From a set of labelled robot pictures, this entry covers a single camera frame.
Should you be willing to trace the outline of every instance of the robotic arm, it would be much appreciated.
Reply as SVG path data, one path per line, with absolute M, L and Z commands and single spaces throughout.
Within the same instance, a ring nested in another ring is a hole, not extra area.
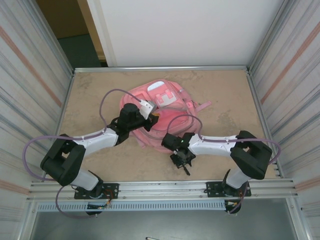
M 90 171 L 81 169 L 83 158 L 100 149 L 121 144 L 129 137 L 130 131 L 151 127 L 158 122 L 159 116 L 152 114 L 155 104 L 141 100 L 140 109 L 127 103 L 119 117 L 113 119 L 104 129 L 74 140 L 57 139 L 43 158 L 40 167 L 61 186 L 77 186 L 80 191 L 98 197 L 103 190 L 103 181 Z
M 173 151 L 170 156 L 178 168 L 183 168 L 190 175 L 186 165 L 190 165 L 196 155 L 219 155 L 232 158 L 237 167 L 229 170 L 222 182 L 224 192 L 239 189 L 250 179 L 265 178 L 272 150 L 261 141 L 241 141 L 256 138 L 248 131 L 240 131 L 238 135 L 215 137 L 202 136 L 187 132 L 183 137 L 167 133 L 162 146 Z

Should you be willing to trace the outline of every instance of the aluminum frame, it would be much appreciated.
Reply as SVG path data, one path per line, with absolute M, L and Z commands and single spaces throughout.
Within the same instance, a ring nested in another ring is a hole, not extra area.
M 252 97 L 261 121 L 262 129 L 267 138 L 270 138 L 270 132 L 268 125 L 263 115 L 260 101 L 258 99 L 255 87 L 251 76 L 247 71 L 246 66 L 161 66 L 161 67 L 109 67 L 109 68 L 76 68 L 76 73 L 88 73 L 88 72 L 139 72 L 139 71 L 214 71 L 214 70 L 244 70 Z M 67 102 L 70 96 L 72 82 L 66 96 L 66 103 L 63 106 L 61 113 L 61 121 L 66 111 Z M 281 167 L 278 166 L 279 175 L 281 175 Z M 218 200 L 218 199 L 235 199 L 235 198 L 208 198 L 203 190 L 206 185 L 205 182 L 214 180 L 199 180 L 199 181 L 154 181 L 154 182 L 120 182 L 120 199 L 115 201 L 192 201 L 192 200 Z M 292 179 L 289 178 L 275 178 L 265 180 L 250 180 L 250 186 L 252 191 L 251 197 L 246 199 L 274 199 L 285 198 L 288 204 L 290 216 L 295 227 L 298 240 L 310 240 L 310 234 L 306 230 L 306 222 L 304 217 L 298 211 L 298 194 L 295 190 Z M 56 182 L 38 182 L 32 183 L 30 189 L 30 195 L 27 198 L 27 208 L 25 209 L 24 225 L 20 233 L 19 239 L 28 239 L 31 236 L 33 225 L 36 220 L 37 210 L 41 203 L 52 203 L 55 200 L 59 184 Z M 59 196 L 59 202 L 75 202 L 74 190 L 71 187 L 65 187 L 61 191 Z

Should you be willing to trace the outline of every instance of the backpack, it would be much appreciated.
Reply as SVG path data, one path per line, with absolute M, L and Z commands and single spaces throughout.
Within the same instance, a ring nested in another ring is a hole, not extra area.
M 171 153 L 170 150 L 161 146 L 161 142 L 167 133 L 169 122 L 174 117 L 183 114 L 196 116 L 197 112 L 211 105 L 210 101 L 198 105 L 178 83 L 165 79 L 149 82 L 129 92 L 138 99 L 155 103 L 157 108 L 154 113 L 159 114 L 158 122 L 149 132 L 141 127 L 132 131 L 130 134 L 135 136 L 142 148 L 151 146 L 163 153 Z M 139 107 L 137 100 L 125 94 L 121 98 L 120 109 L 127 103 L 133 103 Z M 196 119 L 189 116 L 182 116 L 172 122 L 169 133 L 182 137 L 185 132 L 197 133 L 199 128 L 200 123 Z

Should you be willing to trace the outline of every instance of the wooden tabletop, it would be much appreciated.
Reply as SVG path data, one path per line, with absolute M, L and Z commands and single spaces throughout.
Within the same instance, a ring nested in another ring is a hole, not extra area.
M 236 135 L 247 130 L 263 137 L 262 127 L 243 70 L 133 71 L 76 73 L 66 107 L 61 133 L 81 136 L 104 127 L 99 105 L 104 94 L 115 88 L 131 90 L 142 84 L 166 79 L 179 83 L 198 103 L 212 105 L 198 113 L 206 136 Z M 122 92 L 112 92 L 103 104 L 108 123 L 119 116 Z M 169 154 L 151 147 L 142 149 L 133 137 L 122 144 L 95 152 L 83 160 L 82 167 L 104 181 L 176 181 L 222 179 L 236 164 L 231 158 L 198 155 L 188 167 L 191 176 L 177 169 Z M 275 178 L 272 167 L 267 178 Z

